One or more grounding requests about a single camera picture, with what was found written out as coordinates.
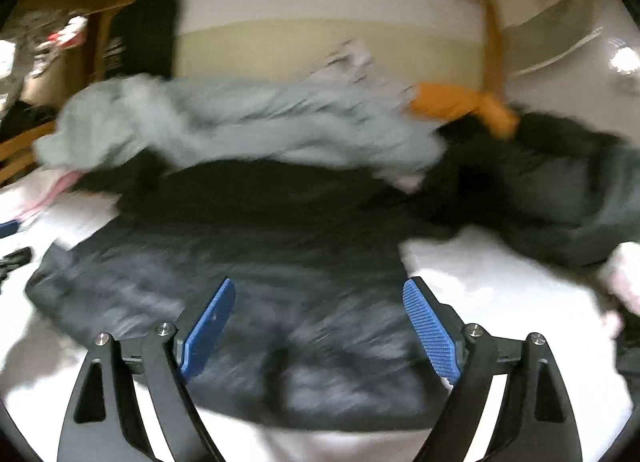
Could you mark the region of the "black down puffer jacket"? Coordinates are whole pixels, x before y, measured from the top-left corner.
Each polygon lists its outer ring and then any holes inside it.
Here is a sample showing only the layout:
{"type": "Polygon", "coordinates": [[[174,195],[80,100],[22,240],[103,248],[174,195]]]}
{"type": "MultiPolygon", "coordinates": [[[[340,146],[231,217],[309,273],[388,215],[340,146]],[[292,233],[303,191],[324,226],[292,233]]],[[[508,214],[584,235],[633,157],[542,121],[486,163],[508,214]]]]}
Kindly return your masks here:
{"type": "Polygon", "coordinates": [[[138,336],[230,280],[235,305],[189,385],[203,408],[296,430],[432,426],[447,394],[401,304],[412,197],[365,169],[219,161],[168,173],[143,153],[88,174],[117,217],[54,245],[27,297],[80,344],[138,336]]]}

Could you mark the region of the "patterned clothes pile left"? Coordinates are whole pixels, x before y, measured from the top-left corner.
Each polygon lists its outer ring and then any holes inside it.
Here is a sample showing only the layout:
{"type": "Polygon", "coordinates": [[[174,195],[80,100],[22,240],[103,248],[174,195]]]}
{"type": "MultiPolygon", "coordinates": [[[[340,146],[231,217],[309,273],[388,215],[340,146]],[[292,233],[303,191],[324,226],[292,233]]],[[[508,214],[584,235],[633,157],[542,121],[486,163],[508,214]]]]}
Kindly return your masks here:
{"type": "Polygon", "coordinates": [[[1,140],[55,121],[82,87],[88,16],[44,10],[14,14],[1,31],[1,140]]]}

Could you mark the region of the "pink white cloth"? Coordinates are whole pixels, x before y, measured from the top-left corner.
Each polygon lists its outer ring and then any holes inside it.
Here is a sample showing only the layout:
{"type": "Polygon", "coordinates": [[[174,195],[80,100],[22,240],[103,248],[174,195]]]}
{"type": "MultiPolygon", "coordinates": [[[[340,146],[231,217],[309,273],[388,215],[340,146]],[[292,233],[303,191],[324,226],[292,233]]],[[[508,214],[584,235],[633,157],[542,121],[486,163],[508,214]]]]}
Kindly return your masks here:
{"type": "Polygon", "coordinates": [[[15,192],[20,196],[16,220],[21,225],[33,221],[81,177],[80,171],[37,168],[18,180],[14,183],[15,192]]]}

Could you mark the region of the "pink floral cloth right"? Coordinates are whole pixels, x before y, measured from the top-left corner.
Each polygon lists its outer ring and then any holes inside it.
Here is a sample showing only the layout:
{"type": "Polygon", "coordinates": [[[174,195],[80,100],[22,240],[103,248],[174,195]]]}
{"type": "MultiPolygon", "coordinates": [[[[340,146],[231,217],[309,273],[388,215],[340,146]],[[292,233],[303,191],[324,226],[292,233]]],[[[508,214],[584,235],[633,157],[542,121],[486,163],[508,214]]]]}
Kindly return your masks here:
{"type": "Polygon", "coordinates": [[[640,315],[640,245],[620,243],[599,271],[604,288],[634,315],[640,315]]]}

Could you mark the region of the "dark green fur-hood parka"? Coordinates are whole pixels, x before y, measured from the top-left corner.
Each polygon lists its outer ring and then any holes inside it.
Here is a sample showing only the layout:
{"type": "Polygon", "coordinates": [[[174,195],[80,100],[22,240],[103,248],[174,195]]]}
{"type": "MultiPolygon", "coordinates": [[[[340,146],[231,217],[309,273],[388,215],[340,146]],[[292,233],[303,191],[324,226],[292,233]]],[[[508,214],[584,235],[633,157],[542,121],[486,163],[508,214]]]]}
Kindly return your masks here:
{"type": "Polygon", "coordinates": [[[475,115],[439,128],[442,159],[411,196],[419,216],[485,227],[520,254],[572,270],[639,238],[639,150],[573,118],[523,113],[499,139],[475,115]]]}

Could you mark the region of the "black hanging garment bag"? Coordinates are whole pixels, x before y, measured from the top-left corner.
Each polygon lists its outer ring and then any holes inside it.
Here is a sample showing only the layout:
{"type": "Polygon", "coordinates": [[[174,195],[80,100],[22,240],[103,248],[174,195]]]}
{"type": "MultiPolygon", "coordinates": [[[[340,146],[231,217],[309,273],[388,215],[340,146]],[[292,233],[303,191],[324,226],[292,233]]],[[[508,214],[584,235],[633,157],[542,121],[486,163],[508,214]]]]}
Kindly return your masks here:
{"type": "Polygon", "coordinates": [[[177,0],[134,0],[115,14],[103,52],[104,78],[146,74],[171,78],[177,0]]]}

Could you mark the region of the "orange pillow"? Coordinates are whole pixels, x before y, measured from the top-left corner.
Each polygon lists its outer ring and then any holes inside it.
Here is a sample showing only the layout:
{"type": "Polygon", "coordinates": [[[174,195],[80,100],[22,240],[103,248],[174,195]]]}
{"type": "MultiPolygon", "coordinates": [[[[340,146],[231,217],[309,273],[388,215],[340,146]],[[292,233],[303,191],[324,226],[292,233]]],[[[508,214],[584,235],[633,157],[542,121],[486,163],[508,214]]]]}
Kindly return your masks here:
{"type": "Polygon", "coordinates": [[[408,104],[417,118],[439,119],[446,123],[472,115],[499,139],[509,139],[516,133],[520,118],[491,93],[456,84],[421,82],[413,88],[408,104]]]}

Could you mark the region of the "light grey-blue duvet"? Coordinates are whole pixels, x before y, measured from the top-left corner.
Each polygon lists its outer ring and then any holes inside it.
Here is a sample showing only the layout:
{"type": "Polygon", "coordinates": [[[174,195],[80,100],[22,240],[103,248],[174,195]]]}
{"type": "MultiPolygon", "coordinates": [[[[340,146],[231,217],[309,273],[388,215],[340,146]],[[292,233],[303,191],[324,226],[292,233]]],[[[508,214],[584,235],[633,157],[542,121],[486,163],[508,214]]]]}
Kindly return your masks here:
{"type": "Polygon", "coordinates": [[[148,150],[175,168],[277,159],[413,174],[442,157],[436,128],[358,84],[136,75],[75,94],[34,149],[43,166],[84,171],[148,150]]]}

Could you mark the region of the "grey white crumpled garment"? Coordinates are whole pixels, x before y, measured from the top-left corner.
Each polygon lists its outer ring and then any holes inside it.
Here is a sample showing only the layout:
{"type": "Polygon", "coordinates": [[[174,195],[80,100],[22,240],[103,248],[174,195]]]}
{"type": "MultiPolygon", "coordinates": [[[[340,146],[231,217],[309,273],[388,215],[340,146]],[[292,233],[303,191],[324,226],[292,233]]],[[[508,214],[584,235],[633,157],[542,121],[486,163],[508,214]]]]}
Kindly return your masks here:
{"type": "Polygon", "coordinates": [[[326,61],[314,70],[308,79],[322,82],[339,82],[340,84],[356,84],[367,78],[372,64],[372,55],[367,47],[357,39],[341,42],[326,57],[326,61]]]}

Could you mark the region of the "wooden bunk bed frame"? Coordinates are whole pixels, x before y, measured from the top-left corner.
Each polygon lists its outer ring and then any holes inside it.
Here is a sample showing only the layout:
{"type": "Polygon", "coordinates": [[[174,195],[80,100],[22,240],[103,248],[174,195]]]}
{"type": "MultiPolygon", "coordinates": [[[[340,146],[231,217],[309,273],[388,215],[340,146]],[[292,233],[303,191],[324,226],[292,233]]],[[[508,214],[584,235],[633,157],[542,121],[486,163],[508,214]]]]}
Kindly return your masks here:
{"type": "MultiPolygon", "coordinates": [[[[498,25],[489,0],[177,0],[171,79],[245,79],[299,82],[326,61],[341,42],[361,41],[372,55],[366,79],[356,82],[408,104],[424,81],[456,82],[497,93],[502,88],[495,55],[498,25]]],[[[104,78],[103,52],[111,21],[134,0],[18,0],[11,12],[78,11],[99,25],[91,40],[91,67],[82,87],[104,78]]],[[[9,180],[38,163],[35,142],[55,121],[1,144],[1,177],[9,180]]]]}

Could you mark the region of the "wall lamp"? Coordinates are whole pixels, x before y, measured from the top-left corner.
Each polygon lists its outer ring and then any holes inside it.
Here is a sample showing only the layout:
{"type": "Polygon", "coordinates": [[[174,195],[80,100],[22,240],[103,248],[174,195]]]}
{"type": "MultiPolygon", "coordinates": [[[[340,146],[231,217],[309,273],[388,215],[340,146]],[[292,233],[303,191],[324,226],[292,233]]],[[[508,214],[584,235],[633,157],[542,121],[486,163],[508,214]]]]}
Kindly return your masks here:
{"type": "Polygon", "coordinates": [[[611,55],[608,57],[608,69],[613,77],[613,84],[620,92],[639,94],[640,56],[638,48],[631,47],[620,38],[608,40],[611,55]]]}

